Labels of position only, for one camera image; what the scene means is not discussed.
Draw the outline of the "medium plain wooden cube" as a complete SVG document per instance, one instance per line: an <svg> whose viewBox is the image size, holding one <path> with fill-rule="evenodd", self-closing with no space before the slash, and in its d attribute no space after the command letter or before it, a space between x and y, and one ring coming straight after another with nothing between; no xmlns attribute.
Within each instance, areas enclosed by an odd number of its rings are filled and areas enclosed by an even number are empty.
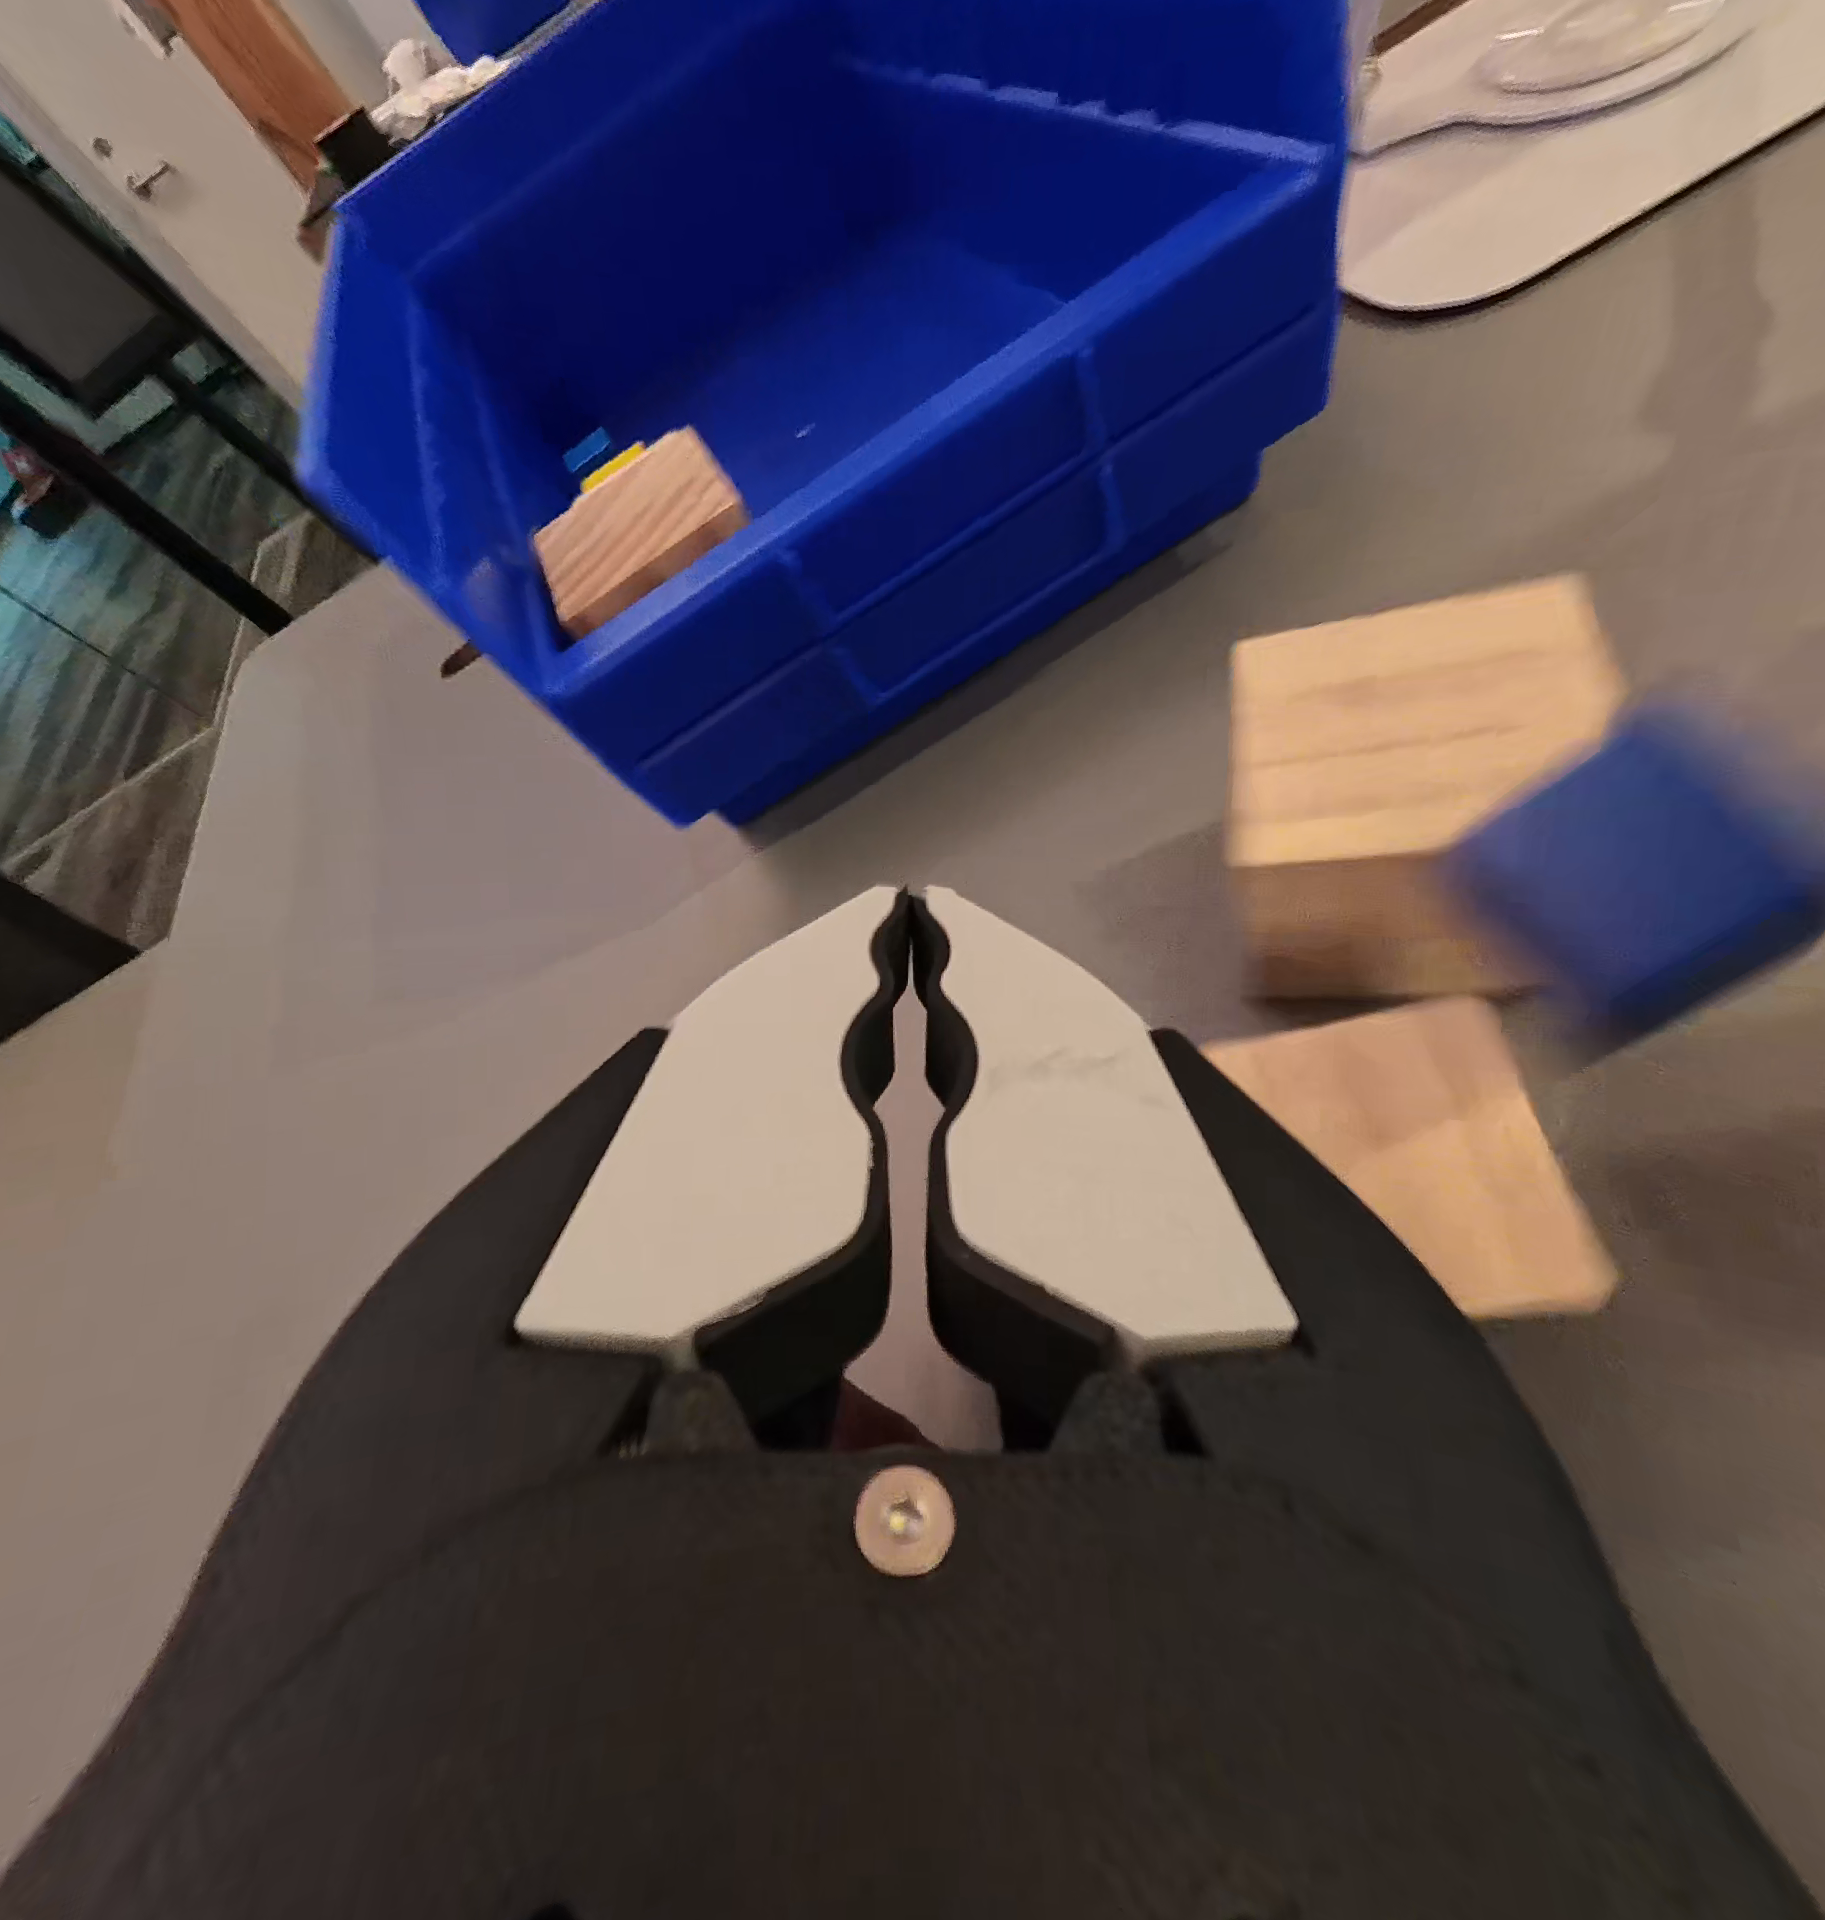
<svg viewBox="0 0 1825 1920"><path fill-rule="evenodd" d="M1471 1319L1601 1308L1617 1271L1553 1152L1490 1003L1391 1004L1206 1044Z"/></svg>

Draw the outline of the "large plain wooden cube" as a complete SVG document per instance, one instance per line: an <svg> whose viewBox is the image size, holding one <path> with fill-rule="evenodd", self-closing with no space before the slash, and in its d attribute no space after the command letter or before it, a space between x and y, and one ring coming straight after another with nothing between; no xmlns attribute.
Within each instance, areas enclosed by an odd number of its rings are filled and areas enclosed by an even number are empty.
<svg viewBox="0 0 1825 1920"><path fill-rule="evenodd" d="M1443 857L1596 747L1624 697L1575 576L1235 642L1225 858L1250 991L1372 1003L1535 988L1448 888Z"/></svg>

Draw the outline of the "small blue wooden cube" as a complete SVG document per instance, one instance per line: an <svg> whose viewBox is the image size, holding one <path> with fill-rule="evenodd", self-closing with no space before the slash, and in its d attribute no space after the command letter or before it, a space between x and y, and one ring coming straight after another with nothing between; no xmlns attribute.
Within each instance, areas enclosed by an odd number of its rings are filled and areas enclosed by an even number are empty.
<svg viewBox="0 0 1825 1920"><path fill-rule="evenodd" d="M1825 936L1825 776L1707 706L1634 702L1464 828L1442 877L1584 1049L1617 1049Z"/></svg>

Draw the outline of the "white crumpled paper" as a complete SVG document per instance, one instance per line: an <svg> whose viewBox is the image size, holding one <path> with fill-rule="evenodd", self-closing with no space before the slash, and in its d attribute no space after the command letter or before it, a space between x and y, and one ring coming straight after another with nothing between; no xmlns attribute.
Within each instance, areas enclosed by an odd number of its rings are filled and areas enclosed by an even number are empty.
<svg viewBox="0 0 1825 1920"><path fill-rule="evenodd" d="M510 72L514 59L481 55L457 61L417 39L397 39L381 59L388 84L382 100L368 108L371 124L402 146L424 135L449 111Z"/></svg>

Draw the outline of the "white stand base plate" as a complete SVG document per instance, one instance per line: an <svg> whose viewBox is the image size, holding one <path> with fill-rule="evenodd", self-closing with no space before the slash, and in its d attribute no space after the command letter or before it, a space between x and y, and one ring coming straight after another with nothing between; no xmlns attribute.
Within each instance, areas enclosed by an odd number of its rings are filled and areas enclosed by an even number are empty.
<svg viewBox="0 0 1825 1920"><path fill-rule="evenodd" d="M1338 285L1497 300L1825 111L1825 2L1468 2L1359 55Z"/></svg>

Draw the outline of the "blue plastic bin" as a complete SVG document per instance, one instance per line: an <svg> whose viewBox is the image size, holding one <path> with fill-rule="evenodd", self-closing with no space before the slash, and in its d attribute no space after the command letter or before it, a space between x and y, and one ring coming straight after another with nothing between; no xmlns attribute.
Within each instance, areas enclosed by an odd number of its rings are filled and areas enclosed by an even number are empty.
<svg viewBox="0 0 1825 1920"><path fill-rule="evenodd" d="M303 489L638 799L745 825L1328 402L1346 7L592 4L337 202ZM592 633L563 452L750 525Z"/></svg>
<svg viewBox="0 0 1825 1920"><path fill-rule="evenodd" d="M576 2L438 2L413 4L456 59L502 58L553 28Z"/></svg>

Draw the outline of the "black metal table frame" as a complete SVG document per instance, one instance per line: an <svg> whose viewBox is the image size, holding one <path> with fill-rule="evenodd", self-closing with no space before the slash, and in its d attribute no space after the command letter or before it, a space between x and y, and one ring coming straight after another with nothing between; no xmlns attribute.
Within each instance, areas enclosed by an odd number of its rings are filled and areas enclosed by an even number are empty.
<svg viewBox="0 0 1825 1920"><path fill-rule="evenodd" d="M106 452L51 413L57 402L97 421L137 388L155 385L306 505L276 447L179 369L185 349L223 349L223 340L15 127L8 135L0 138L0 428L253 630L262 637L287 630L291 610L137 492Z"/></svg>

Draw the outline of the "grained wooden cube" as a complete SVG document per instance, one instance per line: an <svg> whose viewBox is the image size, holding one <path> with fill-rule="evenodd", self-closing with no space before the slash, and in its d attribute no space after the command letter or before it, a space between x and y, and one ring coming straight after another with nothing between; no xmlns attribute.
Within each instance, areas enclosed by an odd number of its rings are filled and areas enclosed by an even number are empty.
<svg viewBox="0 0 1825 1920"><path fill-rule="evenodd" d="M563 637L604 628L752 520L693 426L675 428L617 478L537 527L531 548Z"/></svg>

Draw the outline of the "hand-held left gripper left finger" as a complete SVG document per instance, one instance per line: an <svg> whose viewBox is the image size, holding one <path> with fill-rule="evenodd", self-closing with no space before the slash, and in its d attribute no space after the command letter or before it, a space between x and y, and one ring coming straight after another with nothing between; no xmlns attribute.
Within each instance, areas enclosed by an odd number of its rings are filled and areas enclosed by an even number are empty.
<svg viewBox="0 0 1825 1920"><path fill-rule="evenodd" d="M706 1373L768 1448L834 1443L892 1287L889 1148L908 892L874 884L715 978L514 1313L523 1345Z"/></svg>

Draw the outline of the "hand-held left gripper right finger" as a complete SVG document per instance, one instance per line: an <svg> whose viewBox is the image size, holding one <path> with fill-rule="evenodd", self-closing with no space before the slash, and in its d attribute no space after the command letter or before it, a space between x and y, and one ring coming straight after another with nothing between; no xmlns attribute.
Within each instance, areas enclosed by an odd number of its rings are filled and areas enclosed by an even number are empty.
<svg viewBox="0 0 1825 1920"><path fill-rule="evenodd" d="M1297 1313L1139 1011L940 884L915 899L913 966L940 1101L926 1316L991 1391L1007 1451L1044 1448L1096 1376L1293 1342Z"/></svg>

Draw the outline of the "brown wooden door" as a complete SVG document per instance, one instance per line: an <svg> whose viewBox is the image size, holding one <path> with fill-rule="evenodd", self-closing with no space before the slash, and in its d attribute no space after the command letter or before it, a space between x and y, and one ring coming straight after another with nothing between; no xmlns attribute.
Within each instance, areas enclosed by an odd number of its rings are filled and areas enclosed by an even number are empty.
<svg viewBox="0 0 1825 1920"><path fill-rule="evenodd" d="M155 8L247 124L259 143L308 190L316 137L352 99L276 2L157 2Z"/></svg>

